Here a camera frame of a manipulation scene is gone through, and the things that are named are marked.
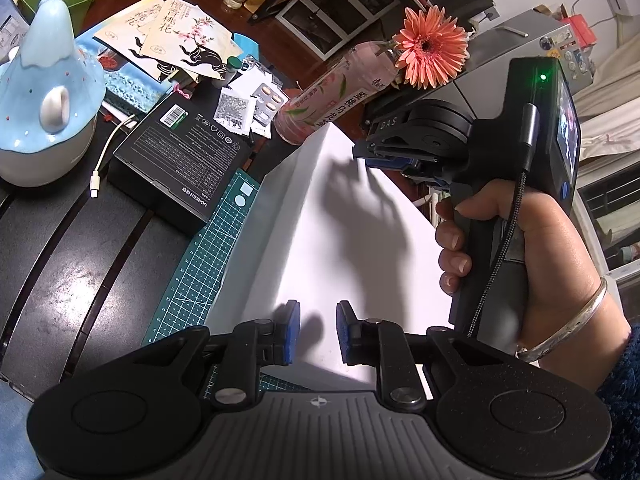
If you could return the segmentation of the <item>person right hand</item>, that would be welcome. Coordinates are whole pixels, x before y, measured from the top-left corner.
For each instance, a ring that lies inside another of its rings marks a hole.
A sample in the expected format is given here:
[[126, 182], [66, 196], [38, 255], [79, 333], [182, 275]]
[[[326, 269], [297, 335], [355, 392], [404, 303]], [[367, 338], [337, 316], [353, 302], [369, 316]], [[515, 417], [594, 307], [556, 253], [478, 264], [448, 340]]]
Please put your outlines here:
[[[474, 220], [506, 218], [513, 192], [513, 183], [495, 180], [457, 206], [450, 200], [437, 204], [436, 211], [442, 217], [435, 234], [442, 248], [438, 260], [442, 269], [439, 284], [446, 294], [454, 294], [461, 279], [472, 269], [471, 257], [463, 252], [464, 233], [454, 223], [454, 215]], [[550, 196], [527, 191], [518, 226], [524, 233], [529, 281], [520, 343], [532, 348], [578, 315], [598, 291], [601, 277], [574, 224]], [[630, 334], [620, 304], [606, 294], [584, 328], [542, 358], [540, 367], [596, 391], [623, 354]]]

